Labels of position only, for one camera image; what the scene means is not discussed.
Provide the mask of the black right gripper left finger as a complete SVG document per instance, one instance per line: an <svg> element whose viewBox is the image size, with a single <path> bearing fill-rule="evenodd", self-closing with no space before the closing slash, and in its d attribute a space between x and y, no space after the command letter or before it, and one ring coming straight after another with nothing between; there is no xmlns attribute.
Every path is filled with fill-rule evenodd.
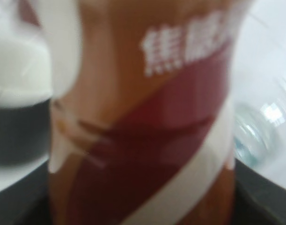
<svg viewBox="0 0 286 225"><path fill-rule="evenodd" d="M47 196L47 163L0 192L0 225L15 225Z"/></svg>

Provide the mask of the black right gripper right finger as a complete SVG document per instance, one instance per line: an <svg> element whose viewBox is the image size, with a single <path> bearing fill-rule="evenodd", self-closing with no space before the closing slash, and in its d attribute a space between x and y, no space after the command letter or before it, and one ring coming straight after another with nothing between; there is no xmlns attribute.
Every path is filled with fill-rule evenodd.
<svg viewBox="0 0 286 225"><path fill-rule="evenodd" d="M286 225L286 189L236 160L233 225Z"/></svg>

